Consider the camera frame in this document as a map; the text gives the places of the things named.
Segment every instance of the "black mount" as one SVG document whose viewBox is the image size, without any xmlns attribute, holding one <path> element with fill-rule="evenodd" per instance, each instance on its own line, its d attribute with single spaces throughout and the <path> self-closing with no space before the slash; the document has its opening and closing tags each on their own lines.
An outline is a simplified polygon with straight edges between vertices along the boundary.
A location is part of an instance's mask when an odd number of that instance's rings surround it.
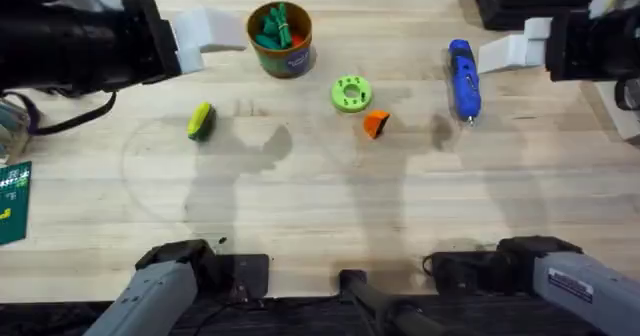
<svg viewBox="0 0 640 336">
<path fill-rule="evenodd" d="M 267 255 L 216 255 L 205 240 L 188 240 L 152 248 L 136 263 L 136 270 L 165 261 L 191 265 L 199 296 L 246 302 L 268 291 Z"/>
<path fill-rule="evenodd" d="M 550 252 L 582 249 L 555 237 L 514 237 L 501 240 L 496 251 L 433 253 L 424 259 L 431 261 L 425 271 L 441 295 L 534 294 L 535 259 Z"/>
</svg>

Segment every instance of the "orange block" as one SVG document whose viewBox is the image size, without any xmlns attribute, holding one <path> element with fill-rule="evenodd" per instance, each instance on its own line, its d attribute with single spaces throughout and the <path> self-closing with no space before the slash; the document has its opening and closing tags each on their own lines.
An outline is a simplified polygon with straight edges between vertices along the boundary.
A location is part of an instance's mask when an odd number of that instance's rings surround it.
<svg viewBox="0 0 640 336">
<path fill-rule="evenodd" d="M 364 118 L 364 131 L 375 139 L 382 133 L 384 125 L 391 116 L 390 113 L 382 110 L 373 110 Z"/>
</svg>

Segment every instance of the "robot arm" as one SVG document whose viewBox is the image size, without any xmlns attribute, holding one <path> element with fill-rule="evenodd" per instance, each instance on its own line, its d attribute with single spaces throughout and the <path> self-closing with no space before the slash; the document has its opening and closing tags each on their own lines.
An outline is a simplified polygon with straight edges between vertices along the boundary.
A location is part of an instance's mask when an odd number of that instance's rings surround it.
<svg viewBox="0 0 640 336">
<path fill-rule="evenodd" d="M 169 22 L 154 0 L 0 0 L 0 97 L 21 98 L 29 133 L 46 135 L 107 113 L 123 88 L 204 69 L 202 53 L 245 48 L 241 21 L 206 8 Z M 113 94 L 99 109 L 39 128 L 33 102 L 6 92 L 16 88 Z"/>
<path fill-rule="evenodd" d="M 198 295 L 222 303 L 261 298 L 269 284 L 267 255 L 216 255 L 204 240 L 154 247 L 85 336 L 167 335 Z"/>
<path fill-rule="evenodd" d="M 504 239 L 496 251 L 436 252 L 438 292 L 538 295 L 610 336 L 640 334 L 640 283 L 555 237 Z"/>
</svg>

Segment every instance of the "wooden tabletop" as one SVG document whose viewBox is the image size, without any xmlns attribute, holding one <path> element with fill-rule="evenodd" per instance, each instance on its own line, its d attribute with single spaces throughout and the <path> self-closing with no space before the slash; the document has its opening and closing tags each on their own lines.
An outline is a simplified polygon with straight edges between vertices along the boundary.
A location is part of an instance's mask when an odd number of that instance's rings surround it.
<svg viewBox="0 0 640 336">
<path fill-rule="evenodd" d="M 156 1 L 166 18 L 204 5 L 246 19 L 273 0 Z M 289 1 L 313 20 L 303 77 L 271 78 L 251 49 L 212 54 L 204 72 L 123 90 L 106 117 L 31 141 L 28 237 L 0 248 L 0 302 L 113 299 L 147 250 L 191 238 L 268 254 L 273 296 L 333 293 L 343 268 L 429 292 L 422 256 L 513 235 L 557 236 L 640 277 L 640 151 L 591 83 L 482 76 L 470 128 L 449 110 L 445 50 L 501 37 L 474 0 Z M 366 77 L 370 109 L 392 114 L 380 139 L 364 113 L 333 108 L 345 74 Z M 62 120 L 106 98 L 37 102 Z M 219 119 L 198 145 L 186 125 L 202 101 Z"/>
</svg>

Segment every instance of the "gray robot arm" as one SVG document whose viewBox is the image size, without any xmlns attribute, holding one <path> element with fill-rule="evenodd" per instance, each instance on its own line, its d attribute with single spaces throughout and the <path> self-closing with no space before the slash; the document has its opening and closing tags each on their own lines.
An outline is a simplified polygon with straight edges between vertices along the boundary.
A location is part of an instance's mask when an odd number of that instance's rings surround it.
<svg viewBox="0 0 640 336">
<path fill-rule="evenodd" d="M 198 292 L 189 264 L 165 261 L 136 271 L 85 336 L 167 335 Z"/>
<path fill-rule="evenodd" d="M 640 335 L 640 283 L 555 237 L 503 239 L 496 251 L 428 256 L 441 295 L 540 296 L 609 336 Z"/>
<path fill-rule="evenodd" d="M 592 257 L 554 252 L 537 258 L 533 289 L 610 336 L 640 335 L 640 283 Z"/>
</svg>

